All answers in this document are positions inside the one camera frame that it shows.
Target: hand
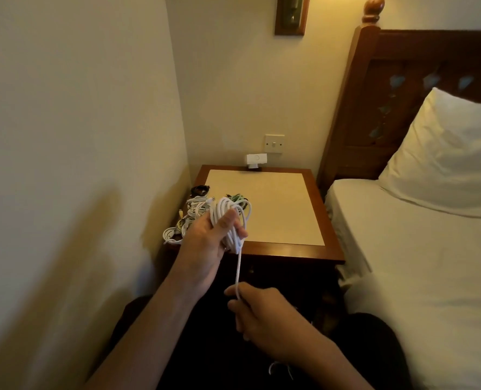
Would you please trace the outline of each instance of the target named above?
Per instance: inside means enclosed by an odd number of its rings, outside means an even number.
[[[311,344],[327,340],[277,289],[240,282],[239,293],[249,306],[243,301],[228,302],[228,308],[235,313],[237,331],[277,361],[300,366],[301,356]],[[224,294],[235,296],[235,285]]]
[[[186,232],[170,274],[195,289],[198,298],[208,291],[217,275],[225,250],[221,241],[233,227],[240,238],[248,236],[248,232],[240,224],[237,211],[230,209],[214,228],[210,212],[206,212],[193,222]]]

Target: left hand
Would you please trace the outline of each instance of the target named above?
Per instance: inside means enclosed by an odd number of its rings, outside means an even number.
[[[215,227],[212,227],[210,212],[206,212],[186,232],[170,274],[186,282],[202,297],[215,279],[224,255],[222,239],[234,227],[241,239],[248,236],[235,209],[228,210]]]

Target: forearm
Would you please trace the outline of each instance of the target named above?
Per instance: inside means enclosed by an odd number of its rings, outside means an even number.
[[[304,342],[296,365],[325,389],[373,390],[336,344],[316,330]]]
[[[197,302],[192,291],[168,275],[85,390],[155,388]]]

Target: light switch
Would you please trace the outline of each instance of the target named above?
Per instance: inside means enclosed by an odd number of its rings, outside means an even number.
[[[266,134],[264,136],[264,152],[283,153],[283,140],[285,135]]]

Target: white pillow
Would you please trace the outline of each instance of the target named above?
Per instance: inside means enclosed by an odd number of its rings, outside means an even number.
[[[378,183],[427,208],[481,217],[481,104],[434,88]]]

